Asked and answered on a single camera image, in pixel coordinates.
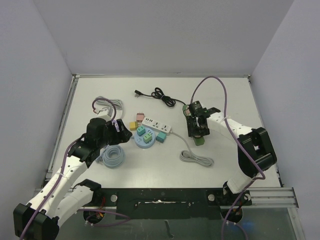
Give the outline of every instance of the electrical outlet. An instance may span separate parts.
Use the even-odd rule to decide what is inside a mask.
[[[151,140],[149,140],[148,142],[144,141],[144,136],[145,135],[151,135]],[[134,135],[134,141],[135,144],[142,149],[147,149],[150,148],[156,141],[156,134],[153,130],[151,130],[150,128],[146,127],[145,128],[145,133],[142,134],[141,136],[138,135],[138,132],[135,133]]]
[[[170,131],[171,131],[170,125],[161,123],[161,122],[154,120],[150,117],[145,117],[142,121],[142,125],[150,128],[154,131],[163,132],[166,135],[169,135]]]

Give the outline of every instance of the white power strip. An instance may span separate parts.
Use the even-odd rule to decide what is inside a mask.
[[[142,121],[142,125],[148,127],[157,132],[163,132],[166,135],[170,134],[171,126],[168,124],[161,123],[157,120],[154,120],[150,117],[145,117]]]

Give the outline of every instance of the light blue cable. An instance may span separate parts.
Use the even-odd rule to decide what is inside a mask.
[[[119,145],[112,145],[104,147],[105,150],[96,159],[97,162],[102,161],[103,164],[110,168],[115,169],[119,167],[126,159],[125,151]]]

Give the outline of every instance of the white cable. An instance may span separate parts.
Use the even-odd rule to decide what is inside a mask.
[[[180,156],[179,156],[181,161],[187,162],[187,163],[200,164],[201,166],[204,166],[207,168],[211,167],[215,163],[211,157],[198,156],[198,155],[194,154],[191,151],[187,141],[182,136],[180,136],[179,134],[177,134],[173,131],[171,131],[171,133],[173,135],[176,135],[177,137],[181,138],[184,141],[184,143],[186,144],[187,148],[189,149],[189,151],[186,151],[186,150],[181,151]]]
[[[95,99],[99,99],[99,98],[105,98],[105,97],[104,96],[97,96]],[[121,111],[120,118],[122,119],[124,116],[124,113],[125,113],[124,103],[120,99],[110,99],[110,101],[115,105],[116,110]],[[111,108],[113,107],[110,102],[107,102],[105,100],[98,100],[98,101],[96,101],[96,103],[101,106],[108,106]]]

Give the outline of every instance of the black power cord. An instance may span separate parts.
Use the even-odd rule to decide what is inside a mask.
[[[164,92],[161,90],[161,88],[159,87],[156,87],[154,89],[154,91],[151,93],[151,95],[146,95],[146,94],[143,94],[142,92],[138,91],[138,90],[135,90],[135,96],[136,97],[139,97],[139,96],[146,96],[146,97],[151,97],[151,98],[154,98],[154,99],[160,99],[162,100],[165,105],[167,105],[169,108],[173,108],[175,105],[176,105],[176,102],[180,102],[182,103],[183,105],[186,105],[183,101],[180,101],[178,99],[175,99],[175,98],[171,98],[169,96],[166,96],[164,94]]]

